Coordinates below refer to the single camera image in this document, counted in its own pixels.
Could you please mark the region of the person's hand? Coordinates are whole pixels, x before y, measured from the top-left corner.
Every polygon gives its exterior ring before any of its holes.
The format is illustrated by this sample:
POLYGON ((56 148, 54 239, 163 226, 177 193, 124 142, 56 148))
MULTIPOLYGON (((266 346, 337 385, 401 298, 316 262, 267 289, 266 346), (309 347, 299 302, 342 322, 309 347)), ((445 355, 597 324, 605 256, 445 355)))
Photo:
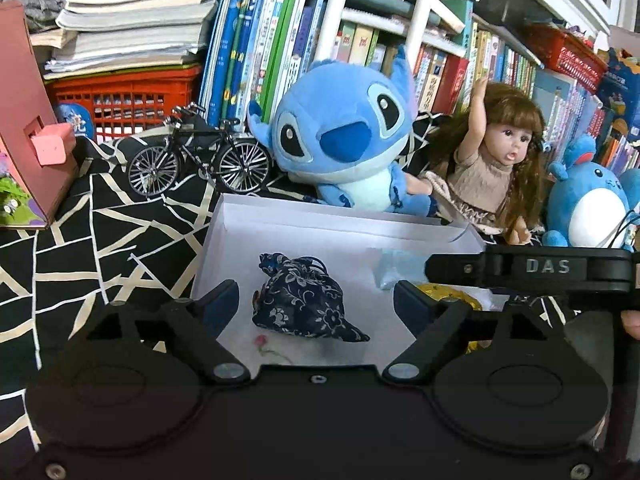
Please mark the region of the person's hand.
POLYGON ((640 340, 640 312, 636 310, 626 310, 620 314, 624 329, 634 339, 640 340))

